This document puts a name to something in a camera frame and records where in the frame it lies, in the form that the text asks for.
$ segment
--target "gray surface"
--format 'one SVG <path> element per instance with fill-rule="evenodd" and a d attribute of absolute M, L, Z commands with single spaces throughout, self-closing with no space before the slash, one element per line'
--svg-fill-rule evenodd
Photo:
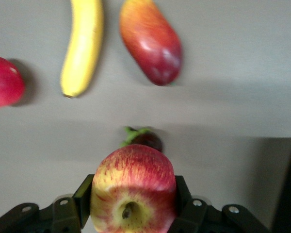
<path fill-rule="evenodd" d="M 131 125 L 157 130 L 193 194 L 219 209 L 243 204 L 270 224 L 291 153 L 283 138 L 291 137 L 291 0 L 156 2 L 183 43 L 176 85 L 143 76 L 118 34 L 122 1 L 105 0 L 95 77 L 68 100 L 59 76 L 70 2 L 0 0 L 0 56 L 28 87 L 21 103 L 0 109 L 0 215 L 73 193 Z"/>

